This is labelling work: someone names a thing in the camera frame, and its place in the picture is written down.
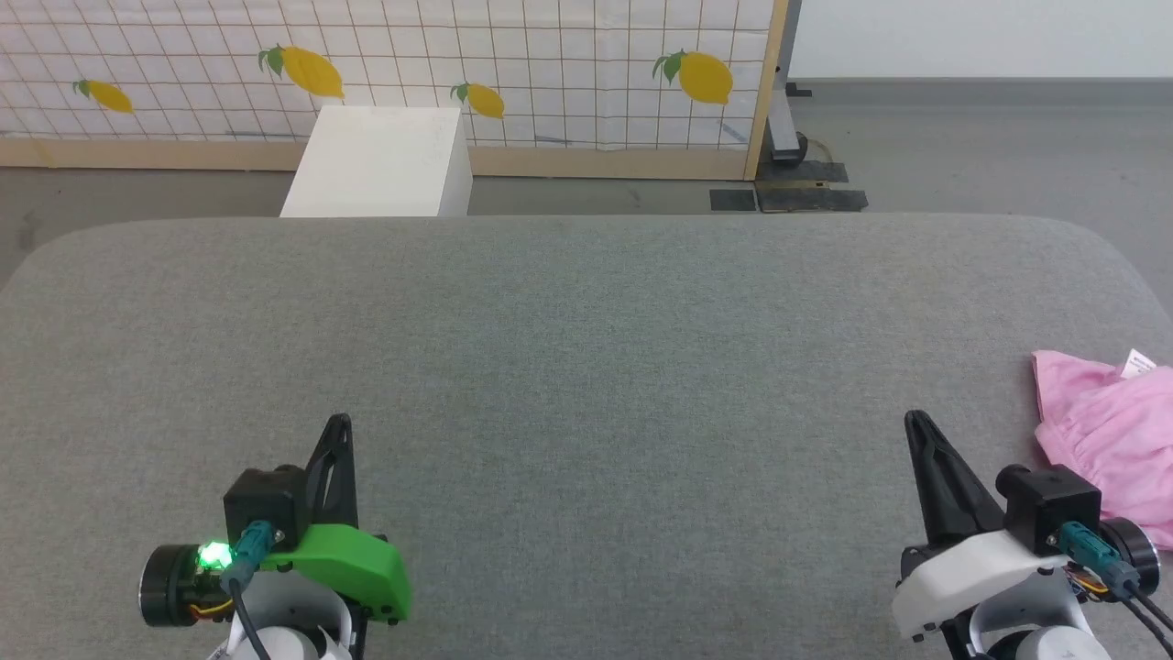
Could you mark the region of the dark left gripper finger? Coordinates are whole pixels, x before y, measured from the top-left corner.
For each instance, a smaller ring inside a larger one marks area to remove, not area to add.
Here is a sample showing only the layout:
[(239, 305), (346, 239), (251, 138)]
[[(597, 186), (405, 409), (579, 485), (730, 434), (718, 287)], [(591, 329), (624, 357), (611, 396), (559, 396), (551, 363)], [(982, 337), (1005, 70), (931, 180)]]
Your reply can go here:
[(307, 472), (308, 523), (357, 520), (355, 447), (348, 414), (332, 414), (310, 456)]

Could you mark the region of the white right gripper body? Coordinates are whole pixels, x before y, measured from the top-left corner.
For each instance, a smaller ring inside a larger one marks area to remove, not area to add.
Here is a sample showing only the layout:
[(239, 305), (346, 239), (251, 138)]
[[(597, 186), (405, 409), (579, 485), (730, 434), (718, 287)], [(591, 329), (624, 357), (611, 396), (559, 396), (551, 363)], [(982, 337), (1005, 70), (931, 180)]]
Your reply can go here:
[(972, 536), (911, 569), (893, 594), (900, 637), (971, 611), (975, 637), (1035, 625), (1082, 628), (1082, 608), (1067, 581), (1066, 554), (1038, 556), (1006, 531)]

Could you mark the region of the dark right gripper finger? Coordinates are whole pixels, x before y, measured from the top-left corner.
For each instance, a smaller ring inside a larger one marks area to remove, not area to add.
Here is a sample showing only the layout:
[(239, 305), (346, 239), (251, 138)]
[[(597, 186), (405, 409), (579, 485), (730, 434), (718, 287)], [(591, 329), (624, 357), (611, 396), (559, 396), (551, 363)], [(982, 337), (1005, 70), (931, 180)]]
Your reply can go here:
[(951, 547), (1003, 528), (1004, 512), (929, 413), (904, 417), (927, 547)]

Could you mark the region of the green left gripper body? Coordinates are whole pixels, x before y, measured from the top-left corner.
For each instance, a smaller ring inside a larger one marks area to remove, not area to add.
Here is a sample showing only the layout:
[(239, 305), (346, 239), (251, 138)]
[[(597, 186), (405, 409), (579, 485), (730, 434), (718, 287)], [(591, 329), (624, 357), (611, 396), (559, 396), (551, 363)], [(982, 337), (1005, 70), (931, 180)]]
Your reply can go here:
[(411, 581), (394, 544), (344, 523), (312, 523), (290, 551), (273, 551), (263, 571), (292, 569), (369, 610), (377, 620), (411, 618)]

